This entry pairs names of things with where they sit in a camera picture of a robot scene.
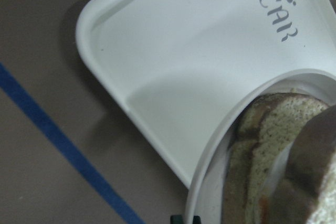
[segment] blue line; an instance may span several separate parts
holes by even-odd
[[[144,224],[1,63],[0,87],[126,223]]]

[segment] bread slice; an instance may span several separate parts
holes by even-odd
[[[297,93],[263,95],[251,103],[232,147],[224,187],[224,224],[254,222],[254,204],[274,159],[309,119],[327,107],[316,98]]]
[[[267,223],[336,223],[336,106],[311,119],[296,138]]]

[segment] brown floor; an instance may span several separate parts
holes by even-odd
[[[80,60],[87,1],[0,0],[0,62],[145,223],[169,223],[187,189]],[[2,90],[0,115],[0,223],[125,223]]]

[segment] white tray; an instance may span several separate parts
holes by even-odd
[[[88,68],[190,189],[188,224],[200,211],[205,223],[219,218],[217,203],[209,214],[197,198],[215,198],[202,185],[212,167],[224,177],[228,140],[213,155],[252,99],[296,87],[335,103],[335,33],[329,0],[92,0],[76,39]]]

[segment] blue stripe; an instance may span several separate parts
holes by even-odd
[[[144,224],[1,63],[0,87],[126,223]]]

